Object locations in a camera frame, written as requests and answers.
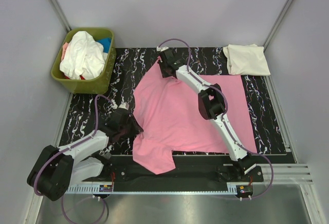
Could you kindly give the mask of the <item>pink t-shirt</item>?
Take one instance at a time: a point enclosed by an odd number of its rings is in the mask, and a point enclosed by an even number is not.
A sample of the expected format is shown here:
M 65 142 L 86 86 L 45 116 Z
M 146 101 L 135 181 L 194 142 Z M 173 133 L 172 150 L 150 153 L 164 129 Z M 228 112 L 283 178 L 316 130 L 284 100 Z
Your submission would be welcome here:
M 228 118 L 243 146 L 256 152 L 251 118 L 240 76 L 203 76 L 218 84 L 228 101 Z M 134 91 L 133 115 L 142 127 L 133 142 L 133 160 L 154 174 L 175 169 L 173 151 L 227 153 L 219 132 L 198 110 L 197 93 L 175 78 L 163 78 L 158 63 Z

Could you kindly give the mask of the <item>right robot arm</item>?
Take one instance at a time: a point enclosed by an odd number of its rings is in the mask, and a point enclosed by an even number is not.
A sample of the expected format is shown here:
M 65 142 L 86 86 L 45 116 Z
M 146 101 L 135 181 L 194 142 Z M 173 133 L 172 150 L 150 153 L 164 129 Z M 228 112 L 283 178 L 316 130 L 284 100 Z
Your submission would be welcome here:
M 199 113 L 213 124 L 222 137 L 234 166 L 234 177 L 239 181 L 247 180 L 256 163 L 252 152 L 243 147 L 228 119 L 228 102 L 221 87 L 218 84 L 210 84 L 189 70 L 187 64 L 169 49 L 159 53 L 158 64 L 163 78 L 174 77 L 197 93 Z

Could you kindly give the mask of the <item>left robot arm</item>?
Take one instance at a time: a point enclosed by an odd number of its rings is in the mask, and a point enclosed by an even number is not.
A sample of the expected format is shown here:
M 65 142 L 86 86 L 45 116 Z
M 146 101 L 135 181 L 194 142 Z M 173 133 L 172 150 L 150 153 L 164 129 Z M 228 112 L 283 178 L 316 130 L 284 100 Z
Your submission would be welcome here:
M 111 119 L 89 135 L 65 146 L 49 145 L 41 151 L 27 178 L 38 196 L 51 201 L 60 199 L 71 185 L 97 177 L 101 181 L 111 175 L 111 168 L 94 153 L 120 139 L 138 135 L 143 128 L 134 116 Z

